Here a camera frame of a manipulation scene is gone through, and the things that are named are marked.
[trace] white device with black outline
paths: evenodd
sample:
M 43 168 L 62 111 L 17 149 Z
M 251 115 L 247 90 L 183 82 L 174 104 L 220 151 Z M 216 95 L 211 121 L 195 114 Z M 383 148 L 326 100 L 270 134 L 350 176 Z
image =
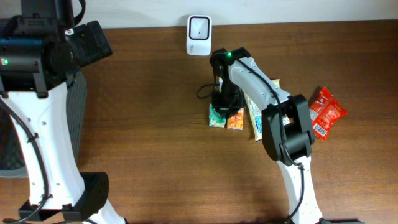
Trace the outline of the white device with black outline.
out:
M 209 55 L 211 53 L 211 26 L 209 16 L 192 15 L 187 21 L 187 53 Z

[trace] wall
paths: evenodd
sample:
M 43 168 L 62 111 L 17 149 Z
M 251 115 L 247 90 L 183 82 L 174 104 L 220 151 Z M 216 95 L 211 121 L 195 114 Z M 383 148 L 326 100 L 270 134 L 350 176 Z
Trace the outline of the wall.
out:
M 0 0 L 0 17 L 20 13 L 17 0 Z M 73 0 L 75 14 L 80 11 Z M 185 26 L 206 14 L 214 25 L 268 22 L 398 19 L 398 0 L 87 0 L 83 22 L 103 27 Z

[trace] gray bin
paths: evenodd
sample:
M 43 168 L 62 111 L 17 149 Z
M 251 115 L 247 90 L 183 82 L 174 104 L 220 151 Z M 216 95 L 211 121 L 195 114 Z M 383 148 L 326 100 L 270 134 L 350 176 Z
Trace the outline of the gray bin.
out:
M 76 163 L 79 155 L 86 99 L 86 80 L 83 74 L 78 72 L 76 83 L 68 90 L 67 95 L 68 128 Z M 19 145 L 18 135 L 9 115 L 2 109 L 0 109 L 0 177 L 27 177 L 27 170 L 21 146 Z

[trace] red plastic wrapper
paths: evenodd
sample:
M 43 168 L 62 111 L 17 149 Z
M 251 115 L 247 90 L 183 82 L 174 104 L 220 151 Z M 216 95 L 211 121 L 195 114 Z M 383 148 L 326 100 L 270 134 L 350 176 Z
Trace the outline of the red plastic wrapper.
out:
M 312 128 L 316 137 L 326 141 L 333 124 L 347 114 L 330 92 L 323 87 L 317 100 L 310 106 Z

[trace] wooden table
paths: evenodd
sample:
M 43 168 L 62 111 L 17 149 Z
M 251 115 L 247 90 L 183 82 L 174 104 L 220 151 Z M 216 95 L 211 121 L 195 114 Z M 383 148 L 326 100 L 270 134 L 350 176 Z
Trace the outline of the wooden table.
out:
M 277 164 L 243 131 L 208 127 L 209 57 L 185 51 L 185 27 L 106 30 L 114 50 L 83 69 L 82 171 L 106 171 L 131 223 L 239 223 L 287 216 Z M 398 223 L 398 21 L 215 26 L 213 49 L 244 46 L 293 95 L 327 86 L 348 115 L 313 145 L 327 219 Z M 0 217 L 16 217 L 27 179 L 0 180 Z M 59 220 L 57 216 L 51 221 Z

